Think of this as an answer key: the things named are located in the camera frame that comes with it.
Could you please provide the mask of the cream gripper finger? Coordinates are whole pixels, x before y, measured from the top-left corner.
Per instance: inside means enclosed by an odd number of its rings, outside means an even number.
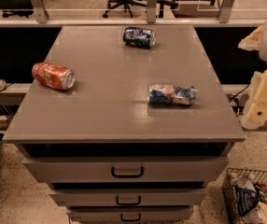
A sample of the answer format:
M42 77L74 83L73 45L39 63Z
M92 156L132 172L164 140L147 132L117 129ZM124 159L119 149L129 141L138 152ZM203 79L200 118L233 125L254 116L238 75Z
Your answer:
M239 49L252 51L260 48L260 34L263 26L256 28L250 35L243 38L238 44Z
M255 72L250 82L249 98L246 101L240 123L243 128L255 130L267 121L267 70Z

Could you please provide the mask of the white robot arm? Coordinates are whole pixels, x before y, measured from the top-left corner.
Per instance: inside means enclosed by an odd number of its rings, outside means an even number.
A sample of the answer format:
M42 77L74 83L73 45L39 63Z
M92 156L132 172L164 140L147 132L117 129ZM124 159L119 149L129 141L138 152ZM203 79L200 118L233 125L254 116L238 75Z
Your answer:
M257 50L260 59L267 62L267 19L263 25L242 39L238 48ZM267 121L267 69L263 73L254 73L250 88L240 123L246 129L255 130Z

